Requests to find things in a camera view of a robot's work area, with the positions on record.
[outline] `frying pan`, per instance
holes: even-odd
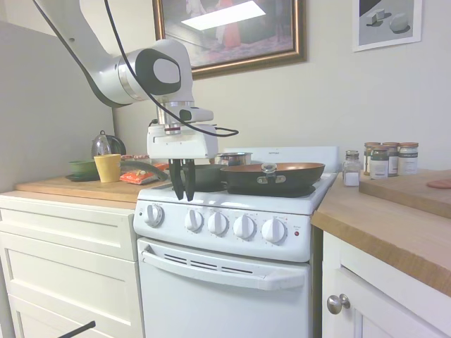
[[[224,179],[221,168],[225,167],[226,165],[221,164],[196,165],[195,191],[210,191],[222,187],[223,184],[221,182]],[[182,174],[182,181],[185,182],[184,173]]]
[[[228,190],[258,194],[305,191],[321,178],[322,163],[265,163],[225,167]]]

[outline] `oven door handle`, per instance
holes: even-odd
[[[280,268],[268,275],[242,275],[176,263],[147,251],[142,252],[142,261],[160,270],[194,280],[264,291],[302,287],[305,282],[305,272],[294,268]]]

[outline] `red package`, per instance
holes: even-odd
[[[165,171],[168,170],[169,164],[157,163],[154,165],[154,167],[157,167],[161,171]],[[157,180],[158,176],[156,176],[154,173],[148,173],[147,171],[144,170],[130,171],[121,176],[121,181],[137,185],[149,184],[150,182]]]

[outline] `stove knob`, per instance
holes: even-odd
[[[209,231],[216,236],[223,234],[227,230],[227,225],[227,218],[220,213],[214,213],[209,218]]]
[[[163,209],[156,204],[147,206],[144,212],[144,222],[150,227],[158,227],[163,220]]]
[[[241,239],[247,239],[251,237],[254,234],[254,231],[255,223],[246,215],[238,218],[233,225],[233,232],[235,233],[235,236]]]
[[[204,216],[197,211],[190,210],[185,217],[185,227],[190,231],[197,231],[204,222]]]
[[[263,224],[261,234],[265,240],[275,244],[280,242],[285,236],[285,226],[281,221],[273,218]]]

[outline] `painting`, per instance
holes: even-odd
[[[190,55],[194,79],[306,60],[305,0],[153,0],[157,39]]]
[[[422,0],[354,0],[354,51],[421,41]]]

